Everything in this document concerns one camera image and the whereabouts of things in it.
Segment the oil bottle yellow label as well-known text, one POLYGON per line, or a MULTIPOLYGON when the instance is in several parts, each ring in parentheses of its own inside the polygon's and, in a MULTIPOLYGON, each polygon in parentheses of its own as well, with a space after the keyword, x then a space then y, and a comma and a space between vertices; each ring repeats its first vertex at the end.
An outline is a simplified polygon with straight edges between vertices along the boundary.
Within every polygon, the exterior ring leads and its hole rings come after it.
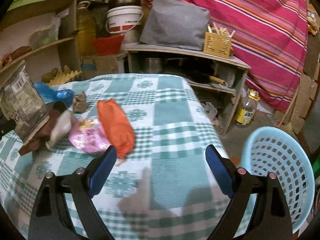
POLYGON ((239 127, 247 127, 253 121, 259 100, 259 92, 249 88, 236 111, 235 122, 239 127))

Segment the yellow egg tray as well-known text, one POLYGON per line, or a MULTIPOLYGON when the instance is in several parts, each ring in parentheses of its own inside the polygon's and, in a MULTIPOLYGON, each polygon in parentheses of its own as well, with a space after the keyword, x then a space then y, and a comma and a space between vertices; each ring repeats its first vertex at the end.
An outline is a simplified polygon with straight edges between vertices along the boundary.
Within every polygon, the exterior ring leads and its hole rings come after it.
POLYGON ((46 85, 58 86, 65 83, 73 82, 82 77, 82 71, 71 70, 67 65, 64 66, 63 71, 58 71, 54 78, 50 79, 46 85))

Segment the grey cushion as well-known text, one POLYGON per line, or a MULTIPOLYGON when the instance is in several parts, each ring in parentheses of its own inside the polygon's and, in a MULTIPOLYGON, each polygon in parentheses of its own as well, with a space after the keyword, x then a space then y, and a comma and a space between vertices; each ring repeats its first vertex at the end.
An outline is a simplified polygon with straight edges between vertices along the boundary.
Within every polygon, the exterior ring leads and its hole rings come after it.
POLYGON ((149 45, 202 51, 210 14, 176 0, 153 0, 140 41, 149 45))

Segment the orange plastic bag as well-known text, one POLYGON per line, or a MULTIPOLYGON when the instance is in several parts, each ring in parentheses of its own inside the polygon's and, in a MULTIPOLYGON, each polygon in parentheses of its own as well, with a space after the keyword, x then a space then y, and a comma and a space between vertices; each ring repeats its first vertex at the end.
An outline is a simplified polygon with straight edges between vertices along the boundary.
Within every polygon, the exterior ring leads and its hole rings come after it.
POLYGON ((117 157, 126 159, 135 145, 135 132, 123 109, 111 98, 97 102, 98 118, 117 157))

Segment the clear plastic wrapper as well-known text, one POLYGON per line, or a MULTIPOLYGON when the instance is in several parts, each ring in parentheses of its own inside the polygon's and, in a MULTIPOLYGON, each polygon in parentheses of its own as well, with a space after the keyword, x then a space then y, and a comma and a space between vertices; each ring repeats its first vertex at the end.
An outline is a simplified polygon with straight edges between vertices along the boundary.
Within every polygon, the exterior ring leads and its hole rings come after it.
POLYGON ((210 119, 210 122, 213 126, 220 126, 219 118, 218 118, 218 110, 211 102, 201 103, 204 108, 204 112, 210 119))

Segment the blue plastic bag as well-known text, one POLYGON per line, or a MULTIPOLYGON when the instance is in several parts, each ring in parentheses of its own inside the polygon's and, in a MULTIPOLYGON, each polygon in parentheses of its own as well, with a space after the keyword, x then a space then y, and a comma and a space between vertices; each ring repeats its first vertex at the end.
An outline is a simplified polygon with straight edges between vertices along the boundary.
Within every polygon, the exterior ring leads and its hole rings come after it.
POLYGON ((75 97, 75 93, 70 89, 54 90, 42 82, 35 83, 34 87, 42 98, 46 98, 51 102, 61 101, 66 107, 71 106, 75 97))

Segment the wooden side shelf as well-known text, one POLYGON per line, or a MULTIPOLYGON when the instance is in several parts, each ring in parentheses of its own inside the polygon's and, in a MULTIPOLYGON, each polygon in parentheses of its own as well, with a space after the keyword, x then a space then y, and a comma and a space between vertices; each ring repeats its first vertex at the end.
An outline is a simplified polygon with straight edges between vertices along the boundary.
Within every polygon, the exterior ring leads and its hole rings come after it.
POLYGON ((131 73, 184 78, 201 102, 211 102, 217 108, 220 134, 228 132, 251 69, 248 64, 235 56, 224 59, 201 51, 148 44, 129 44, 125 50, 131 73))

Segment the green checkered tablecloth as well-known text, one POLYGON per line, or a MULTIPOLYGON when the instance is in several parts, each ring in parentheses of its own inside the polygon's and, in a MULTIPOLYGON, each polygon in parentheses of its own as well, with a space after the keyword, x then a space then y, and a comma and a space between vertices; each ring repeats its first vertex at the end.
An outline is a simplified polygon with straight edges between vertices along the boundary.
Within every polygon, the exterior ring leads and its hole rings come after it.
MULTIPOLYGON (((205 159, 210 144, 229 158, 202 105, 185 79, 173 75, 111 74, 54 90, 84 91, 97 117, 97 101, 113 98, 135 132, 135 146, 117 160, 92 201, 115 239, 207 239, 229 198, 205 159)), ((20 157, 11 132, 1 140, 1 205, 28 238, 35 197, 47 172, 57 176, 86 167, 96 157, 63 138, 52 150, 20 157)))

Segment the camouflage snack bag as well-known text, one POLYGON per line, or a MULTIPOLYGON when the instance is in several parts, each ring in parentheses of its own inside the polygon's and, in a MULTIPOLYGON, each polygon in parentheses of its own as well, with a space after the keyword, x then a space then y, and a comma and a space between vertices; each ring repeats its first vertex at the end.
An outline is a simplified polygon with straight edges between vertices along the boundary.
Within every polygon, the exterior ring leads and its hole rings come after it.
POLYGON ((7 119, 16 122, 14 131, 24 145, 50 119, 48 108, 25 70, 23 60, 1 87, 1 111, 7 119))

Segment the white plastic bucket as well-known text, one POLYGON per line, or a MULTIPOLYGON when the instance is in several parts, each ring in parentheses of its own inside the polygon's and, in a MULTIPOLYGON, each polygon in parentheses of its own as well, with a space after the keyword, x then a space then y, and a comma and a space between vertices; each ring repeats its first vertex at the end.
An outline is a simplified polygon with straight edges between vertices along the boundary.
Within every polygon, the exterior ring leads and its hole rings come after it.
POLYGON ((109 34, 122 34, 135 29, 144 16, 141 6, 126 5, 107 12, 106 30, 109 34))

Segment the light blue laundry basket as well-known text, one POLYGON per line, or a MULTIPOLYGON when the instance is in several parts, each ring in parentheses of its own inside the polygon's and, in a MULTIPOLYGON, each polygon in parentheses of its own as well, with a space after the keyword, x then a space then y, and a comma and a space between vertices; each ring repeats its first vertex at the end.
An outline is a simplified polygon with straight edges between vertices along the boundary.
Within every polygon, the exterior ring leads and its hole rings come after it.
POLYGON ((240 166, 250 174, 277 175, 295 233, 306 221, 315 195, 315 179, 308 156, 286 132, 270 126, 256 129, 246 139, 240 166))

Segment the pink striped curtain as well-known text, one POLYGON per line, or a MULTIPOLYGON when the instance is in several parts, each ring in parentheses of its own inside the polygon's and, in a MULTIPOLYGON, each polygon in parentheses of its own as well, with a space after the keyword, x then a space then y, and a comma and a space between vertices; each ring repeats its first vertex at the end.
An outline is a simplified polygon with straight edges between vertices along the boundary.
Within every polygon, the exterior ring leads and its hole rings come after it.
POLYGON ((274 110, 286 111, 306 58, 306 0, 179 1, 207 9, 216 25, 233 33, 235 56, 251 67, 247 84, 274 110))

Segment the yellow utensil holder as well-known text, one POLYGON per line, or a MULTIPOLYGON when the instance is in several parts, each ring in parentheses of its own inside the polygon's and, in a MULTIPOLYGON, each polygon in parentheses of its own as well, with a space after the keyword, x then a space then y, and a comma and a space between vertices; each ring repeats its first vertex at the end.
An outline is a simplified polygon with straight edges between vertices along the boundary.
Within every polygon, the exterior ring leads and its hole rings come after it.
POLYGON ((234 30, 230 33, 227 28, 218 27, 216 23, 208 23, 207 32, 204 36, 203 52, 228 59, 234 54, 232 47, 234 34, 234 30))

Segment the curved wooden wall shelf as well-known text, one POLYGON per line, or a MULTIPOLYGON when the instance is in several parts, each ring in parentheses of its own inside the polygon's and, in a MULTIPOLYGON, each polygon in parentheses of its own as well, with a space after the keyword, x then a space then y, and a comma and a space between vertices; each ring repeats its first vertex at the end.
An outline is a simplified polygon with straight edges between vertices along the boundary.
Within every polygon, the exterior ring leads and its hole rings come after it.
POLYGON ((11 61, 9 64, 6 64, 3 68, 1 68, 0 73, 6 72, 12 66, 14 66, 15 64, 19 63, 20 61, 22 61, 24 59, 27 59, 30 56, 34 56, 34 55, 36 55, 38 53, 41 53, 41 52, 45 51, 46 49, 50 49, 52 47, 59 46, 61 44, 64 44, 64 43, 69 42, 69 41, 72 41, 74 39, 75 39, 75 36, 68 37, 68 38, 63 38, 63 39, 57 40, 55 42, 52 42, 52 43, 46 44, 44 46, 41 46, 41 47, 39 47, 39 48, 37 48, 35 50, 32 50, 32 51, 30 51, 30 52, 28 52, 28 53, 16 58, 15 60, 11 61))

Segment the red plastic bowl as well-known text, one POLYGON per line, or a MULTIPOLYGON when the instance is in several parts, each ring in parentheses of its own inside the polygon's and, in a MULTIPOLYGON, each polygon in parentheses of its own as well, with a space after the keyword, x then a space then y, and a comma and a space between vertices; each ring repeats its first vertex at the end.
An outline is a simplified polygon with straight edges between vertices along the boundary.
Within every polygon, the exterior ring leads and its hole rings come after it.
POLYGON ((92 45, 99 56, 119 54, 124 35, 101 37, 92 41, 92 45))

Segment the cardboard box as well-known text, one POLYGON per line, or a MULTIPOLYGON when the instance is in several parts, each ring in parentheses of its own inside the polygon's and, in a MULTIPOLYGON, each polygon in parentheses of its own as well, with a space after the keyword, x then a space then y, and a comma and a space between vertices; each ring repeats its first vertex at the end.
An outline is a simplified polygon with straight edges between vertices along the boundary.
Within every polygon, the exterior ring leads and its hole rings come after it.
POLYGON ((114 55, 82 57, 80 60, 82 77, 88 80, 99 75, 124 73, 126 58, 127 53, 124 51, 114 55))

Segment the crumpled brown paper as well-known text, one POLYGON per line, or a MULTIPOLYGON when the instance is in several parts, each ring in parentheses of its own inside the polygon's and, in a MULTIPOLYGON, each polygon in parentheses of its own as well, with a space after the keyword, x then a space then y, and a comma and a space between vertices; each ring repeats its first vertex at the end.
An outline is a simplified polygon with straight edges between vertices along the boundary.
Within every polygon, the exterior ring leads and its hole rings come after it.
POLYGON ((72 102, 72 109, 74 113, 82 114, 88 108, 87 96, 84 91, 74 96, 72 102))

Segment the pink plastic wrapper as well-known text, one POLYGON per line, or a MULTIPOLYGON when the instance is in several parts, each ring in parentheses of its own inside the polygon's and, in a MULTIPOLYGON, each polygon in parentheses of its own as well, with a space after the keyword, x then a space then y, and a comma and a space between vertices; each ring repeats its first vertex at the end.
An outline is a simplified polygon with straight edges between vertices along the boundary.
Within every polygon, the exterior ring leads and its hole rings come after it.
POLYGON ((79 120, 72 127, 68 139, 74 147, 88 154, 105 152, 111 145, 96 116, 79 120))

